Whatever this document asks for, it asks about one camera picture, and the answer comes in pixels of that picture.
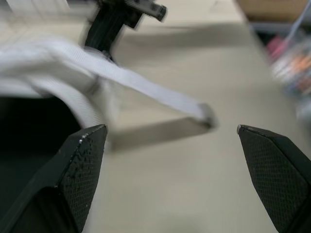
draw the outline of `black object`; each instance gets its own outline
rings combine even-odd
[[[311,232],[311,161],[287,137],[240,125],[253,185],[279,233]]]
[[[1,98],[0,110],[0,232],[82,232],[106,126],[80,130],[57,98]]]
[[[97,3],[100,9],[90,22],[85,46],[104,52],[108,57],[124,25],[135,28],[143,14],[162,21],[167,12],[165,6],[151,0],[99,0]]]

